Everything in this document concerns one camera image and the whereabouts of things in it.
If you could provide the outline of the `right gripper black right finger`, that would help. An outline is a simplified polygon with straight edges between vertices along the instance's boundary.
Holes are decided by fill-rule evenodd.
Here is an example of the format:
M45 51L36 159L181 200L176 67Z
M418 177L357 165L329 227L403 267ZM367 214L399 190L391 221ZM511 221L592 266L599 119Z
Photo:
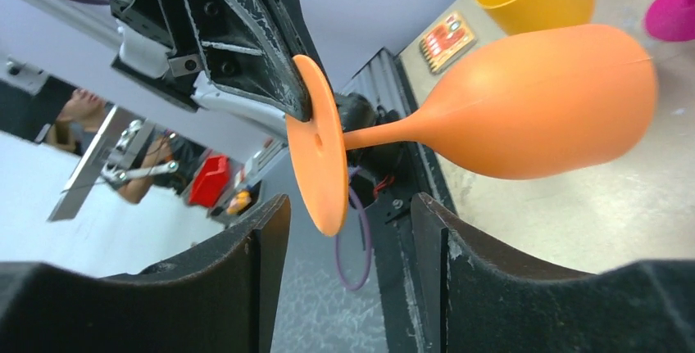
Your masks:
M430 352L691 352L694 263L640 260L600 274L555 265L411 202Z

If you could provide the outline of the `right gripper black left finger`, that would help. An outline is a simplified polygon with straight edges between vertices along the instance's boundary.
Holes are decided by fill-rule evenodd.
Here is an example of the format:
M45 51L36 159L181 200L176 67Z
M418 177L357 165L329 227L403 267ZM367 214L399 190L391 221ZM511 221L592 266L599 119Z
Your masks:
M138 274L1 266L4 352L268 352L291 220L286 195Z

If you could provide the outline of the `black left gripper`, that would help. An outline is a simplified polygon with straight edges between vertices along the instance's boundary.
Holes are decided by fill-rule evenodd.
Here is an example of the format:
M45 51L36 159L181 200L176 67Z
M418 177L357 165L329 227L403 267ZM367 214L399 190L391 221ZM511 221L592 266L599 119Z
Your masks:
M194 82L204 67L222 91L303 122L311 118L311 99L293 57L319 56L299 0L111 0L110 6L125 27L164 47L162 53L145 49L155 55L145 61L162 63L162 73L146 75L143 63L124 57L111 67L166 102L197 111Z

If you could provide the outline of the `orange wine glass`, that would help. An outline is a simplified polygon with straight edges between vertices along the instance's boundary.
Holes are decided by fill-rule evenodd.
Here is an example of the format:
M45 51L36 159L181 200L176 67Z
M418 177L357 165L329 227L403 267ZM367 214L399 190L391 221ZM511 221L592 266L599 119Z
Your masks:
M466 170L538 179L624 155L656 109L656 69L624 31L587 24L508 36L463 57L409 116L344 132L332 90L304 55L294 63L312 118L288 117L288 146L308 214L326 236L343 227L350 150L417 142Z

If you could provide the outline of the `pink wine glass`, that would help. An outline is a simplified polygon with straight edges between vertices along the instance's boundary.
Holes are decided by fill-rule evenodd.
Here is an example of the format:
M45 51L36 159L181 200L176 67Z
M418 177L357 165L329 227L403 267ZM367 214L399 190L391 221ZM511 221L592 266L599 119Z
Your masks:
M654 0L645 14L644 28L661 41L694 40L694 0Z

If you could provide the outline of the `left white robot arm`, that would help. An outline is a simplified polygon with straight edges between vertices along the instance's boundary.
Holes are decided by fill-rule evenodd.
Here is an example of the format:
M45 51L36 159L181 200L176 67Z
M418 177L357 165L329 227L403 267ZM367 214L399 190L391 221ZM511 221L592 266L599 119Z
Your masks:
M225 112L278 138L311 117L293 58L318 58L300 0L111 0L112 67L186 111Z

